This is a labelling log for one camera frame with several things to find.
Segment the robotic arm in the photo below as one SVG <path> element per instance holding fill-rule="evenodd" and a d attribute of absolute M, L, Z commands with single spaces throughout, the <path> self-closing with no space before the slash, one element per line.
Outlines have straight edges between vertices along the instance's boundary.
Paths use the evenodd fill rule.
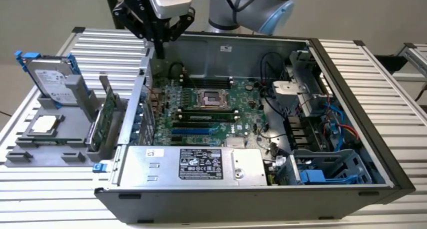
<path fill-rule="evenodd" d="M 174 41 L 194 21 L 192 0 L 122 0 L 113 16 L 140 39 L 153 43 L 157 58 L 164 58 L 162 43 Z M 236 32 L 240 26 L 272 35 L 290 16 L 290 0 L 210 0 L 209 32 Z M 178 17 L 170 25 L 170 19 Z"/>

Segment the warning label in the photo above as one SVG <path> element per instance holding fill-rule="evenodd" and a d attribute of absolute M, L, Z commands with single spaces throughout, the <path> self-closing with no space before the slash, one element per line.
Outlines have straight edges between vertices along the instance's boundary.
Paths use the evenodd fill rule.
<path fill-rule="evenodd" d="M 180 149 L 178 178 L 181 180 L 221 180 L 221 149 Z"/>

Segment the metal frame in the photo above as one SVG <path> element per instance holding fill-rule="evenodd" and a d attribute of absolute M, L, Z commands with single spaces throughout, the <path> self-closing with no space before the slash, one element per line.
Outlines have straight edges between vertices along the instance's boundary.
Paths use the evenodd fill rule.
<path fill-rule="evenodd" d="M 381 136 L 370 122 L 370 119 L 368 118 L 368 115 L 361 108 L 360 103 L 357 102 L 356 96 L 345 83 L 342 75 L 338 72 L 334 63 L 332 62 L 332 59 L 317 39 L 192 32 L 181 36 L 180 40 L 184 41 L 182 43 L 196 40 L 197 38 L 202 41 L 204 37 L 213 40 L 213 42 L 216 39 L 218 39 L 220 41 L 226 41 L 230 46 L 234 46 L 233 43 L 241 44 L 242 40 L 245 40 L 244 42 L 248 42 L 250 40 L 257 41 L 257 39 L 261 39 L 262 43 L 269 40 L 277 42 L 281 41 L 306 43 L 321 68 L 322 74 L 326 76 L 326 80 L 330 83 L 329 85 L 332 91 L 334 92 L 337 100 L 340 101 L 340 104 L 344 108 L 350 124 L 354 126 L 354 129 L 358 132 L 365 151 L 369 154 L 369 158 L 372 159 L 372 163 L 374 164 L 385 183 L 349 186 L 218 186 L 212 188 L 198 188 L 196 186 L 121 186 L 120 181 L 117 180 L 117 184 L 110 185 L 108 188 L 96 188 L 94 195 L 122 222 L 136 223 L 150 222 L 152 220 L 160 220 L 157 222 L 161 223 L 176 222 L 177 220 L 182 220 L 181 222 L 193 222 L 197 220 L 200 220 L 201 222 L 208 222 L 217 221 L 218 219 L 224 221 L 236 221 L 242 219 L 242 217 L 238 217 L 241 215 L 245 215 L 248 218 L 252 218 L 252 220 L 258 221 L 277 220 L 282 217 L 285 217 L 286 219 L 321 219 L 330 217 L 338 218 L 342 217 L 345 213 L 358 209 L 362 206 L 366 206 L 368 204 L 389 203 L 402 195 L 414 191 L 414 187 L 402 169 L 398 166 L 398 163 L 386 147 L 384 140 L 381 139 Z M 278 43 L 274 46 L 288 47 L 286 44 Z M 356 56 L 350 55 L 349 59 L 361 59 L 366 56 L 366 54 L 361 53 Z M 121 172 L 122 169 L 120 167 L 112 168 L 113 177 L 117 177 L 114 176 L 114 174 L 120 174 Z M 253 198 L 253 195 L 246 194 L 248 192 L 260 195 L 262 200 Z M 174 211 L 176 208 L 180 208 L 182 200 L 194 201 L 194 203 L 198 205 L 198 201 L 201 199 L 198 197 L 201 195 L 202 201 L 209 203 L 209 205 L 214 204 L 216 207 L 205 208 L 204 213 L 201 213 L 200 210 L 193 210 L 193 207 L 186 207 L 185 213 L 177 213 Z M 297 198 L 301 204 L 304 204 L 304 202 L 310 202 L 312 205 L 316 204 L 316 198 L 329 198 L 332 197 L 332 195 L 336 198 L 340 197 L 340 199 L 330 201 L 328 205 L 322 207 L 321 212 L 317 210 L 312 210 L 310 214 L 306 214 L 306 210 L 309 211 L 312 207 L 305 206 L 304 209 L 301 209 L 300 207 L 294 206 L 293 208 L 289 208 L 288 206 L 281 204 L 276 206 L 276 211 L 262 213 L 262 210 L 268 207 L 268 202 L 273 197 L 280 198 L 286 202 L 292 202 Z M 149 202 L 146 203 L 146 205 L 149 205 L 149 209 L 144 207 L 144 205 L 141 205 L 141 197 L 145 202 Z M 256 205 L 258 206 L 257 208 L 248 207 L 252 202 L 256 202 Z M 232 210 L 233 212 L 238 211 L 238 215 L 224 209 L 224 203 L 233 205 Z M 213 215 L 214 211 L 212 209 L 218 208 L 221 208 L 221 210 L 216 212 L 216 217 L 205 216 Z M 140 215 L 148 215 L 148 218 L 138 218 Z"/>

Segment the blue cable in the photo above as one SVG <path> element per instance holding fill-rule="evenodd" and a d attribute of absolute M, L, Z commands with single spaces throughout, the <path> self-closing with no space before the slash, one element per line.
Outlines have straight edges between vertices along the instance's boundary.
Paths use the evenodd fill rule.
<path fill-rule="evenodd" d="M 325 182 L 330 184 L 350 184 L 357 181 L 357 178 L 358 178 L 357 175 L 350 175 L 345 178 L 325 179 Z"/>
<path fill-rule="evenodd" d="M 324 104 L 325 107 L 328 107 L 330 110 L 333 110 L 334 112 L 337 112 L 337 114 L 340 115 L 340 123 L 344 123 L 344 112 L 333 105 L 330 104 Z M 333 149 L 333 152 L 337 152 L 341 149 L 344 143 L 344 130 L 340 130 L 340 135 L 338 135 L 338 140 L 337 140 L 337 144 L 336 147 Z"/>

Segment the blue tab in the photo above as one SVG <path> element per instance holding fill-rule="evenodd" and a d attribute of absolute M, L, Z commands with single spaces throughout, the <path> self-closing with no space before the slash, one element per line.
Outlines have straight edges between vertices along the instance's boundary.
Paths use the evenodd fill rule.
<path fill-rule="evenodd" d="M 17 50 L 13 54 L 15 57 L 19 57 L 22 55 L 22 51 L 21 50 Z"/>
<path fill-rule="evenodd" d="M 321 170 L 302 170 L 298 175 L 302 183 L 324 183 L 326 181 Z"/>
<path fill-rule="evenodd" d="M 26 52 L 21 57 L 26 58 L 26 59 L 37 59 L 39 57 L 39 53 L 38 52 Z"/>
<path fill-rule="evenodd" d="M 96 163 L 92 167 L 93 173 L 105 173 L 106 172 L 106 164 Z"/>

